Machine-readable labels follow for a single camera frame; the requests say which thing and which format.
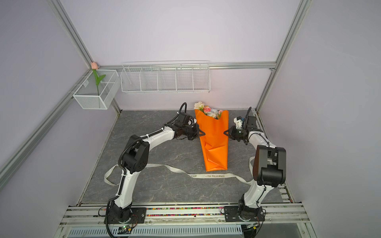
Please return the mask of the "orange wrapping paper sheet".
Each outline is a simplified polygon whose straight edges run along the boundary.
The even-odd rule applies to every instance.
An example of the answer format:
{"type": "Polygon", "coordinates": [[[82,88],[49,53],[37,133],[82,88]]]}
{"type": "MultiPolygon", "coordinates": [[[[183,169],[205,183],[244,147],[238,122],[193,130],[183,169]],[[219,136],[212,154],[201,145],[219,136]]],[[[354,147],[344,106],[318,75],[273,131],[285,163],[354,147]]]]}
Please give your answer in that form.
{"type": "Polygon", "coordinates": [[[228,136],[224,134],[229,128],[229,112],[223,111],[220,119],[205,115],[195,110],[199,129],[205,133],[200,143],[207,172],[228,169],[228,136]]]}

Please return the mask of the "dark pink rose fake flower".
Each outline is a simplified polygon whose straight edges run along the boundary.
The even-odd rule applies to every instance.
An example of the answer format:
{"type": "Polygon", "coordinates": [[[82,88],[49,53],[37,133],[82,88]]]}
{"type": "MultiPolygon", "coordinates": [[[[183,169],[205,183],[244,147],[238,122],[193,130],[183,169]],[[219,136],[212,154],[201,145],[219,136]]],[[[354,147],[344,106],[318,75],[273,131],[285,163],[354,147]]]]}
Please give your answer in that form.
{"type": "Polygon", "coordinates": [[[211,112],[211,108],[208,107],[208,106],[205,106],[205,107],[203,107],[203,112],[204,112],[205,114],[208,114],[209,112],[211,112]]]}

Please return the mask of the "white rose fake flower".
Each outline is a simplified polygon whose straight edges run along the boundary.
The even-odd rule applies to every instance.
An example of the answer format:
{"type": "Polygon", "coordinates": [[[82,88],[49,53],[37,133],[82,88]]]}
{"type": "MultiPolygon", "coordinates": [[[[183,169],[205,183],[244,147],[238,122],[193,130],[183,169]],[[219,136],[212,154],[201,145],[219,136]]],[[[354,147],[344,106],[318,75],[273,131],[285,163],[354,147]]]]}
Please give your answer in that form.
{"type": "Polygon", "coordinates": [[[210,109],[209,112],[206,113],[207,116],[218,119],[219,118],[219,110],[217,109],[210,109]]]}

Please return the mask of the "cream rose fake flower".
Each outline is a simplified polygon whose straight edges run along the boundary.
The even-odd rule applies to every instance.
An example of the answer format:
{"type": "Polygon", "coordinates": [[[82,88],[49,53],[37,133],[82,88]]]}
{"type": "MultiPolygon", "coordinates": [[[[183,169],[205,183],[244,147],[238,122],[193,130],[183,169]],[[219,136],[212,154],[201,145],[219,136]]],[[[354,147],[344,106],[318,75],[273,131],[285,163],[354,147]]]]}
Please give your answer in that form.
{"type": "Polygon", "coordinates": [[[204,106],[205,106],[205,104],[203,102],[199,101],[199,102],[194,104],[194,109],[203,112],[204,106]]]}

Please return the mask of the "white ribbon strip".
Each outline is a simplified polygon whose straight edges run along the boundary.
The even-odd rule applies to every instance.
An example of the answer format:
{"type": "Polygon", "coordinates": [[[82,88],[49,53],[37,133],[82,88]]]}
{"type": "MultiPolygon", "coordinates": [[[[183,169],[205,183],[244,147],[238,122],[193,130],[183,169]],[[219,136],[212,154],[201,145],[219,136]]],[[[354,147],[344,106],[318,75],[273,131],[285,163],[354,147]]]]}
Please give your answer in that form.
{"type": "MultiPolygon", "coordinates": [[[[118,165],[114,165],[111,167],[105,174],[104,174],[104,182],[108,185],[111,186],[118,186],[119,184],[112,183],[108,178],[114,171],[114,169],[118,165]]],[[[229,178],[236,178],[238,181],[248,184],[248,185],[253,185],[255,183],[254,179],[251,179],[250,181],[246,181],[244,178],[242,178],[239,175],[235,175],[232,173],[225,173],[225,174],[189,174],[185,172],[184,170],[169,166],[169,165],[164,165],[164,164],[147,164],[146,168],[156,168],[156,167],[166,167],[169,171],[177,174],[186,174],[191,178],[194,179],[229,179],[229,178]]]]}

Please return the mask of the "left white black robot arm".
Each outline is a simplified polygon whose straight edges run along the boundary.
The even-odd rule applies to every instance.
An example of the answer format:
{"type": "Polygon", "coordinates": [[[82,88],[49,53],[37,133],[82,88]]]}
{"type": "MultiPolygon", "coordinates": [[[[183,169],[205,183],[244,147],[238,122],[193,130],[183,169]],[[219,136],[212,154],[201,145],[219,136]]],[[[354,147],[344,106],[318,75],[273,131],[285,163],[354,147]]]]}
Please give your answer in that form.
{"type": "Polygon", "coordinates": [[[205,136],[205,132],[194,125],[170,125],[143,136],[130,137],[117,166],[122,170],[118,192],[109,199],[106,206],[105,224],[128,223],[133,216],[131,211],[133,192],[141,171],[147,167],[150,150],[162,143],[185,135],[188,140],[205,136]]]}

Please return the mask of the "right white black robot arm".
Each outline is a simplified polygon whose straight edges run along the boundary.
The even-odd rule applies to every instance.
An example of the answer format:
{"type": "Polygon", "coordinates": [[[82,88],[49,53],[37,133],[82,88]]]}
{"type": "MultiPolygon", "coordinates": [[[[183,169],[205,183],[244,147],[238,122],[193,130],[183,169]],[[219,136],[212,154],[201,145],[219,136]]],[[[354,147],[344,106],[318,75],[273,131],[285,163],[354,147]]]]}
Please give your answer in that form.
{"type": "Polygon", "coordinates": [[[286,150],[271,143],[263,132],[232,126],[224,132],[232,140],[252,144],[256,148],[251,167],[254,183],[238,203],[237,216],[245,222],[263,217],[261,203],[267,194],[286,181],[286,150]]]}

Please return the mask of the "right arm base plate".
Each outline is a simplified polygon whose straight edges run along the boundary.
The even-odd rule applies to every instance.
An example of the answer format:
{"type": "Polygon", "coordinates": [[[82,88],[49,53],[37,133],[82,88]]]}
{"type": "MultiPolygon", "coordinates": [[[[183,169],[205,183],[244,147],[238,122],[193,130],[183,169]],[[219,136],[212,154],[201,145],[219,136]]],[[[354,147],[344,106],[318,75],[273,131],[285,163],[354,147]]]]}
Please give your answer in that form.
{"type": "Polygon", "coordinates": [[[262,222],[265,220],[265,212],[262,208],[254,211],[239,211],[238,206],[224,206],[221,209],[226,222],[262,222]]]}

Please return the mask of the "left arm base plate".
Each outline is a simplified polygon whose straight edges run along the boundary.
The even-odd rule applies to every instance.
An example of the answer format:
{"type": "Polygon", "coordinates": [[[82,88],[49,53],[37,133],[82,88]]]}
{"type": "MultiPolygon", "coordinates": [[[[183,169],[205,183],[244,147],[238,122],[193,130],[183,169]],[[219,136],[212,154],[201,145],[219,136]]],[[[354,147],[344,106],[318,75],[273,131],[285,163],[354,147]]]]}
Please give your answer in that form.
{"type": "Polygon", "coordinates": [[[146,212],[146,207],[127,207],[125,209],[118,206],[112,207],[104,220],[104,224],[142,224],[145,221],[146,212]]]}

